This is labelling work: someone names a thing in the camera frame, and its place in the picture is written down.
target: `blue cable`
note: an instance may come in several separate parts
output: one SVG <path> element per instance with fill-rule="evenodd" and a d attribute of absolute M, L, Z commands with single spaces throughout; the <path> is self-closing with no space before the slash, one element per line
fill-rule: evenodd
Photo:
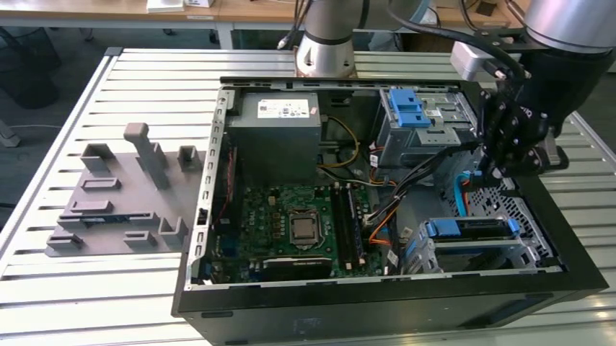
<path fill-rule="evenodd" d="M 464 217 L 467 215 L 466 215 L 466 206 L 463 204 L 463 198 L 462 198 L 462 190 L 459 189 L 459 186 L 462 186 L 462 182 L 468 179 L 470 179 L 470 172 L 464 171 L 460 174 L 458 174 L 455 176 L 455 179 L 452 180 L 452 197 L 455 198 L 455 207 L 458 208 L 458 213 L 460 217 Z"/>

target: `table leg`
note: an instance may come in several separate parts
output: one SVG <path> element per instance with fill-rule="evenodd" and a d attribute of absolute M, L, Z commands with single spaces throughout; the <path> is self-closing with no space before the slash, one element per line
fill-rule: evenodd
<path fill-rule="evenodd" d="M 220 49 L 232 49 L 232 23 L 216 22 L 215 29 L 219 32 Z"/>

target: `white sticker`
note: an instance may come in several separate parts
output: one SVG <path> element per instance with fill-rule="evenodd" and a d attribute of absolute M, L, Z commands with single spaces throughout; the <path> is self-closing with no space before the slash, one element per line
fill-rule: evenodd
<path fill-rule="evenodd" d="M 259 119 L 308 118 L 308 101 L 305 99 L 261 99 L 256 117 Z"/>
<path fill-rule="evenodd" d="M 213 20 L 213 16 L 185 16 L 185 19 Z"/>
<path fill-rule="evenodd" d="M 391 250 L 388 250 L 387 252 L 387 259 L 388 262 L 391 262 L 391 264 L 394 265 L 394 267 L 396 267 L 396 255 Z"/>
<path fill-rule="evenodd" d="M 427 117 L 442 117 L 440 112 L 438 110 L 424 110 L 423 113 Z"/>
<path fill-rule="evenodd" d="M 370 166 L 378 168 L 378 156 L 370 155 Z"/>

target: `ram slot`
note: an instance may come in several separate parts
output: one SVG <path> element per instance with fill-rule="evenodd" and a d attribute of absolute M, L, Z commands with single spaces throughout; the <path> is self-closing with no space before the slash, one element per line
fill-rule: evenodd
<path fill-rule="evenodd" d="M 345 186 L 345 200 L 348 206 L 348 217 L 349 217 L 349 226 L 351 226 L 351 238 L 355 247 L 355 256 L 352 259 L 356 261 L 356 264 L 364 265 L 366 260 L 363 259 L 363 245 L 362 245 L 362 223 L 356 217 L 355 211 L 355 199 L 352 198 L 352 188 Z"/>
<path fill-rule="evenodd" d="M 352 269 L 352 254 L 355 254 L 355 244 L 351 238 L 348 202 L 345 201 L 345 191 L 339 186 L 331 186 L 331 210 L 333 216 L 335 245 L 337 247 L 339 267 L 343 270 Z"/>

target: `wooden desk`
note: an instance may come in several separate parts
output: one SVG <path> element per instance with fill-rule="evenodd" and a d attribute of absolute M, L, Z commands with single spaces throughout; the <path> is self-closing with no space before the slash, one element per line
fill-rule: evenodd
<path fill-rule="evenodd" d="M 221 0 L 219 21 L 221 22 L 272 22 L 291 23 L 293 3 L 273 0 Z M 476 26 L 506 26 L 508 18 L 499 9 L 494 10 L 490 17 L 482 16 L 468 10 L 470 19 Z M 464 27 L 458 9 L 438 8 L 438 16 L 443 27 Z"/>
<path fill-rule="evenodd" d="M 182 12 L 146 13 L 146 0 L 1 0 L 0 18 L 185 21 L 186 16 L 216 20 L 221 0 L 213 7 L 185 6 Z"/>
<path fill-rule="evenodd" d="M 0 0 L 0 25 L 22 27 L 110 27 L 215 29 L 221 49 L 232 49 L 233 30 L 288 30 L 293 4 L 272 0 L 216 0 L 209 8 L 145 12 L 146 0 Z M 484 17 L 468 11 L 478 26 L 507 25 L 503 9 Z M 459 10 L 438 8 L 443 27 L 467 31 Z"/>

